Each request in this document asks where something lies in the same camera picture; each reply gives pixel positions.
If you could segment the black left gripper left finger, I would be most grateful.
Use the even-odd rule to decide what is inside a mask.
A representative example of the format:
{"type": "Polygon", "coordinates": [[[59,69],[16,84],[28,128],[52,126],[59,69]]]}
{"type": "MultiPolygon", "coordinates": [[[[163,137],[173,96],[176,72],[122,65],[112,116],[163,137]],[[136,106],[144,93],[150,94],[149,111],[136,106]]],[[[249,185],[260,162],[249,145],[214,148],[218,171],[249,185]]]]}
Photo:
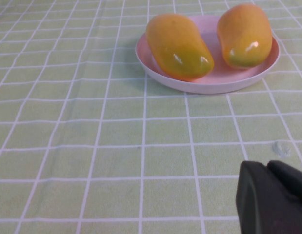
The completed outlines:
{"type": "Polygon", "coordinates": [[[302,204],[260,162],[241,163],[236,207],[243,234],[302,234],[302,204]]]}

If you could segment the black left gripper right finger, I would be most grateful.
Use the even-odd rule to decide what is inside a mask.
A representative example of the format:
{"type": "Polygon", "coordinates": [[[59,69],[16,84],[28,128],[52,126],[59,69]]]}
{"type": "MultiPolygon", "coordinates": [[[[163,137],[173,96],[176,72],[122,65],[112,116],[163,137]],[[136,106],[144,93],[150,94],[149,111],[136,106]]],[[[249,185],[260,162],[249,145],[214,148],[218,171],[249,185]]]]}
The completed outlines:
{"type": "Polygon", "coordinates": [[[277,160],[269,161],[267,168],[280,183],[302,204],[302,172],[298,169],[277,160]]]}

